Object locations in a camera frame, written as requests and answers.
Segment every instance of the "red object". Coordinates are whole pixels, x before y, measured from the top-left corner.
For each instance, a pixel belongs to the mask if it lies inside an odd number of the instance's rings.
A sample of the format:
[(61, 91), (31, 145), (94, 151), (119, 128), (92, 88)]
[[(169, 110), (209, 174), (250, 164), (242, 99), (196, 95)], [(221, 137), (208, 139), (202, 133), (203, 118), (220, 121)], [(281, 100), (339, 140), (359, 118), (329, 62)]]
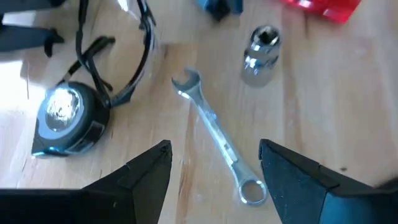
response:
[(314, 12), (335, 22), (344, 23), (361, 0), (281, 0), (289, 5)]

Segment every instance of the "wooden surface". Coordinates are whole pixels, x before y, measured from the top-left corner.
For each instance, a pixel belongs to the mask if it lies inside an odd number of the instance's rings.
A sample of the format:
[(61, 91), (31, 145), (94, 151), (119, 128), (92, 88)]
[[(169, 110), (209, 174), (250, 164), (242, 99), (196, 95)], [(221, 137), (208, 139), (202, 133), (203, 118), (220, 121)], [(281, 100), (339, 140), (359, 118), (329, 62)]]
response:
[[(245, 0), (244, 13), (212, 23), (193, 0), (149, 0), (162, 46), (130, 104), (113, 110), (106, 134), (80, 157), (30, 156), (44, 89), (75, 61), (78, 1), (60, 9), (7, 15), (6, 21), (56, 27), (67, 43), (49, 60), (42, 49), (0, 55), (0, 187), (81, 188), (121, 167), (162, 139), (173, 145), (172, 175), (159, 223), (280, 223), (271, 198), (239, 202), (233, 177), (195, 108), (170, 79), (185, 66), (203, 75), (203, 92), (248, 164), (261, 175), (261, 138), (315, 159), (369, 185), (398, 175), (397, 1), (363, 1), (342, 26), (276, 0)], [(137, 22), (116, 1), (91, 1), (85, 46), (99, 35), (116, 44), (96, 58), (118, 90), (142, 52)], [(252, 89), (240, 79), (250, 32), (262, 24), (283, 36), (271, 82)], [(90, 83), (80, 70), (79, 81)]]

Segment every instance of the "wooden table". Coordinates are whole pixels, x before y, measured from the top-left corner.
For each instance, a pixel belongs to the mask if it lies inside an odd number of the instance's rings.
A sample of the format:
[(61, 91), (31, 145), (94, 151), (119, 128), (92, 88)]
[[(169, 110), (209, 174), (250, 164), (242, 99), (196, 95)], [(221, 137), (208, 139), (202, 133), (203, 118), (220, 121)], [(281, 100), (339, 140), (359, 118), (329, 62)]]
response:
[[(91, 1), (84, 43), (101, 34), (116, 37), (96, 64), (120, 89), (143, 47), (137, 22), (115, 2)], [(193, 0), (149, 4), (162, 43), (159, 72), (143, 79), (130, 104), (113, 111), (105, 136), (80, 157), (30, 157), (44, 88), (76, 59), (78, 1), (35, 17), (34, 24), (56, 27), (67, 40), (50, 60), (42, 49), (0, 55), (12, 77), (0, 88), (6, 102), (0, 107), (0, 187), (84, 187), (169, 139), (172, 175), (159, 223), (280, 223), (271, 199), (258, 208), (240, 203), (194, 107), (172, 89), (170, 79), (181, 77), (185, 66), (201, 71), (204, 95), (256, 174), (262, 175), (259, 140), (268, 138), (369, 185), (397, 176), (397, 1), (363, 1), (342, 26), (276, 0), (245, 0), (243, 15), (221, 24), (212, 23)], [(278, 27), (284, 39), (272, 81), (252, 89), (240, 78), (243, 51), (250, 32), (263, 24)], [(83, 70), (76, 77), (91, 81)]]

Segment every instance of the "chrome wrench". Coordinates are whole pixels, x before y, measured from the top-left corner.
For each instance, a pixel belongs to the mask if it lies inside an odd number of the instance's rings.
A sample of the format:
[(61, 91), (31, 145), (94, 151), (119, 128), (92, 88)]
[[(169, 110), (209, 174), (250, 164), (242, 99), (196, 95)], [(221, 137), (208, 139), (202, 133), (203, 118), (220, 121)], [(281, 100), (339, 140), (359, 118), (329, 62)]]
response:
[[(184, 98), (193, 102), (196, 106), (199, 115), (202, 117), (203, 122), (209, 130), (211, 137), (215, 141), (218, 149), (222, 153), (227, 165), (231, 169), (235, 183), (238, 187), (239, 197), (241, 201), (250, 206), (260, 205), (265, 202), (267, 198), (266, 185), (256, 176), (250, 167), (243, 161), (231, 140), (225, 131), (221, 128), (216, 114), (210, 108), (201, 90), (200, 74), (196, 70), (189, 68), (185, 69), (185, 74), (189, 76), (189, 80), (184, 84), (172, 78), (172, 85), (175, 91)], [(261, 199), (249, 200), (244, 191), (245, 186), (254, 184), (261, 190)]]

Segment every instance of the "wood grain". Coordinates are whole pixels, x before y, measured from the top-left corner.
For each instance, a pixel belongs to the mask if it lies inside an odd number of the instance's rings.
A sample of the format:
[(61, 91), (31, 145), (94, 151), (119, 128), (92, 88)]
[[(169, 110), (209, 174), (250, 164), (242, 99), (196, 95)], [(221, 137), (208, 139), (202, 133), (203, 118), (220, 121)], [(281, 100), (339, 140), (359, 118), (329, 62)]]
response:
[[(363, 1), (344, 25), (305, 15), (277, 0), (247, 0), (241, 17), (213, 23), (193, 1), (148, 0), (160, 39), (156, 66), (132, 101), (113, 110), (105, 135), (79, 157), (31, 158), (35, 116), (45, 88), (76, 60), (78, 1), (51, 11), (7, 15), (9, 22), (55, 27), (66, 39), (48, 59), (42, 49), (0, 55), (0, 187), (81, 188), (162, 139), (173, 145), (170, 185), (159, 223), (280, 223), (272, 200), (250, 208), (195, 108), (172, 89), (185, 66), (256, 174), (261, 138), (271, 139), (369, 185), (398, 176), (398, 2)], [(243, 51), (255, 27), (272, 24), (283, 44), (272, 80), (241, 81)], [(101, 76), (120, 90), (142, 52), (138, 22), (116, 1), (91, 1), (84, 46), (99, 35)], [(79, 70), (74, 79), (92, 85)]]

